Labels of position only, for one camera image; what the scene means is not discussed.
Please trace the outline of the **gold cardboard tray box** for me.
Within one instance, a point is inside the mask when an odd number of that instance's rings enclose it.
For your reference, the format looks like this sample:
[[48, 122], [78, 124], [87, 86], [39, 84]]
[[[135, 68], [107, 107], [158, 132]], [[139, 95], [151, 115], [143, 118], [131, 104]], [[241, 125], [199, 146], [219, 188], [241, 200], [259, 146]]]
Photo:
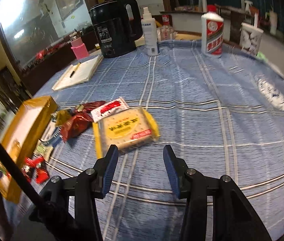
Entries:
[[[1, 140], [1, 145], [19, 169], [22, 168], [25, 159], [32, 156], [37, 141], [51, 120], [51, 114], [57, 108], [58, 105], [51, 96], [41, 96], [26, 100], [18, 109]], [[2, 196], [7, 201], [18, 204], [21, 188], [1, 162], [0, 171], [3, 173], [0, 178]]]

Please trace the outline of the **pink sleeved water bottle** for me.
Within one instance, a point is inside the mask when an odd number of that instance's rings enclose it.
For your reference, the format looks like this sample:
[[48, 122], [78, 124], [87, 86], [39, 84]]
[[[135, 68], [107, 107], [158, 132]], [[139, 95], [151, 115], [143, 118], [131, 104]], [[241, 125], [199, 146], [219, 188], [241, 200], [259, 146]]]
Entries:
[[77, 60], [86, 58], [89, 56], [89, 52], [86, 49], [84, 42], [81, 39], [81, 34], [79, 32], [73, 32], [70, 34], [71, 49], [75, 54]]

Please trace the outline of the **blue plaid tablecloth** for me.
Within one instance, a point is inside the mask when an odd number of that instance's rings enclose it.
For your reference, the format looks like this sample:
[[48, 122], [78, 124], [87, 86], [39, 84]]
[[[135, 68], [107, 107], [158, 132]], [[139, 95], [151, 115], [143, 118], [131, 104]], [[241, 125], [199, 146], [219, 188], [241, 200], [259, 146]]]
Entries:
[[220, 58], [198, 41], [164, 41], [104, 59], [90, 81], [54, 91], [56, 73], [36, 93], [59, 107], [122, 97], [146, 108], [160, 138], [119, 156], [110, 192], [97, 200], [104, 240], [178, 240], [185, 201], [172, 193], [163, 161], [176, 156], [205, 176], [229, 175], [270, 237], [284, 236], [284, 79], [242, 51]]

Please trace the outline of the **red chocolate bar wrapper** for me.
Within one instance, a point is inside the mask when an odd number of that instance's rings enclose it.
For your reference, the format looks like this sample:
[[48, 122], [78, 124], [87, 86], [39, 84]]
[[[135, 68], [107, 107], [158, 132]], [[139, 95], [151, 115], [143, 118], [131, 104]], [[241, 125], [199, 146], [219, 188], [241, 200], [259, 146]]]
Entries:
[[95, 101], [95, 102], [86, 102], [79, 104], [75, 107], [74, 113], [90, 113], [92, 110], [103, 106], [105, 104], [105, 101]]

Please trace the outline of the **dark red foil snack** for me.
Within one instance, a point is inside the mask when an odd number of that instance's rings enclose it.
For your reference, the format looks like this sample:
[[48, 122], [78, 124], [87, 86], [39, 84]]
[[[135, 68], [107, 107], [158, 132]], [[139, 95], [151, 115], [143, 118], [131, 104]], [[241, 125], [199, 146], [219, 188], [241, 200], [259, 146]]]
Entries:
[[63, 142], [79, 136], [93, 123], [92, 117], [88, 113], [77, 113], [68, 119], [61, 128], [60, 135]]

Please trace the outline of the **small pale green packet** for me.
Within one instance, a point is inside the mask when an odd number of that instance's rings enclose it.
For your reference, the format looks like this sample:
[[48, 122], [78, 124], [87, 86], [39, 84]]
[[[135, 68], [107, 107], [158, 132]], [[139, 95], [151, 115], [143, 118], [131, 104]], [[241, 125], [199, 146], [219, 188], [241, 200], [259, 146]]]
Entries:
[[53, 149], [54, 147], [52, 145], [47, 145], [44, 141], [38, 140], [33, 154], [36, 157], [43, 156], [44, 160], [48, 162]]

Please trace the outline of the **small clear glass bottle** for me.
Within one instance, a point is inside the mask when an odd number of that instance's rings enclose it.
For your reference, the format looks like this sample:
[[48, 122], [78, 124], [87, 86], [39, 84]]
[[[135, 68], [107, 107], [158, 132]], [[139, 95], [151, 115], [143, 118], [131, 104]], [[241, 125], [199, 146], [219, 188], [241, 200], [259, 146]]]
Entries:
[[160, 28], [161, 41], [174, 40], [175, 35], [175, 30], [170, 24], [169, 15], [162, 15], [162, 26]]

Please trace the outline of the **white paper cup with straw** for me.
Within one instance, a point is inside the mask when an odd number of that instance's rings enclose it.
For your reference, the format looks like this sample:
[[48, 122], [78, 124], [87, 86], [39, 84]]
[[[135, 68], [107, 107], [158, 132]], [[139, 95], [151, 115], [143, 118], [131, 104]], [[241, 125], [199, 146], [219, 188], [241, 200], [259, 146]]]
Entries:
[[240, 47], [251, 55], [256, 56], [259, 52], [260, 43], [264, 31], [258, 27], [258, 14], [254, 14], [254, 24], [241, 24]]

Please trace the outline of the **white spray bottle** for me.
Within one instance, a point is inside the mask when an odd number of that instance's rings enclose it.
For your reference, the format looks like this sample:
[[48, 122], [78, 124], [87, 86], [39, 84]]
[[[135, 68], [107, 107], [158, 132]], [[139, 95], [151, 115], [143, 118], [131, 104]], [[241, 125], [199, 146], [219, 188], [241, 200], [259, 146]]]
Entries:
[[147, 54], [149, 56], [157, 56], [159, 54], [157, 26], [148, 7], [143, 8], [143, 19], [141, 20], [141, 25], [145, 38]]

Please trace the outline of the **dark wooden sideboard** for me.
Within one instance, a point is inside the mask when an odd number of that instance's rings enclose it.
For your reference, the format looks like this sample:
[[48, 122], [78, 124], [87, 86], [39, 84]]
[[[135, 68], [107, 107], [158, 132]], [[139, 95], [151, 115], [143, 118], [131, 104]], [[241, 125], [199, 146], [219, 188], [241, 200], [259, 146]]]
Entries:
[[56, 72], [76, 60], [68, 35], [49, 50], [41, 52], [42, 58], [35, 58], [33, 63], [28, 64], [20, 78], [31, 95], [35, 95]]

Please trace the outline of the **large yellow cracker pack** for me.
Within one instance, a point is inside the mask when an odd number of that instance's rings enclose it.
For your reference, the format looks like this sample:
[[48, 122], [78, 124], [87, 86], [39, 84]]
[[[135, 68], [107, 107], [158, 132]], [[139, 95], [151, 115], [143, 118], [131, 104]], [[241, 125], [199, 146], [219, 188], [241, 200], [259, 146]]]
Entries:
[[119, 151], [126, 151], [157, 141], [159, 127], [153, 116], [138, 106], [121, 111], [92, 124], [95, 137], [95, 150], [98, 159], [103, 158], [111, 145]]

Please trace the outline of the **gold green foil snack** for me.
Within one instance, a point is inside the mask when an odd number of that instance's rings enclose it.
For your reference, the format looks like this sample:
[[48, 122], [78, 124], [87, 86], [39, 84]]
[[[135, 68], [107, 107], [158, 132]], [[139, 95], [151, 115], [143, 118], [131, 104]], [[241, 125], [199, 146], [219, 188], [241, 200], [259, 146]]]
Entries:
[[55, 127], [62, 126], [68, 119], [72, 117], [70, 109], [61, 109], [51, 114]]

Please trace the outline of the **white red liquor bottle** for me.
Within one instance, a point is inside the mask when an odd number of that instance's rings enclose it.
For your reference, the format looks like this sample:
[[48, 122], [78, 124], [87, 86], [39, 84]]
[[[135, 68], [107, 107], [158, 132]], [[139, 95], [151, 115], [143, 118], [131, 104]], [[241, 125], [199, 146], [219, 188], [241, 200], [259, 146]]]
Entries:
[[224, 19], [216, 12], [215, 5], [207, 5], [207, 11], [201, 16], [201, 51], [209, 57], [222, 55]]

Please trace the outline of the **small red candy packet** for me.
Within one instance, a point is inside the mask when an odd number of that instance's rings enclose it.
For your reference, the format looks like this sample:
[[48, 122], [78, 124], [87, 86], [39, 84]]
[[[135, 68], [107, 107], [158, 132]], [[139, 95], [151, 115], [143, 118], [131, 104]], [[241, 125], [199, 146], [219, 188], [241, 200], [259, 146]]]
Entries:
[[42, 155], [38, 155], [35, 159], [25, 158], [21, 171], [29, 183], [34, 175], [37, 184], [42, 184], [49, 179], [46, 161]]

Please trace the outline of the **white red sachet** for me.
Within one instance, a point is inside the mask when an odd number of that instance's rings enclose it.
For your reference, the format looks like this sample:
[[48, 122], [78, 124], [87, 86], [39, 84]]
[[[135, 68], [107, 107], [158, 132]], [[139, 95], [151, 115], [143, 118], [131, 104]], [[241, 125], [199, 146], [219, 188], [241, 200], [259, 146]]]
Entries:
[[105, 117], [109, 117], [113, 114], [119, 113], [124, 110], [128, 110], [129, 106], [126, 101], [119, 97], [116, 100], [110, 101], [105, 103], [98, 108], [95, 108], [91, 111], [91, 116], [94, 123], [99, 122], [100, 120], [104, 119]]

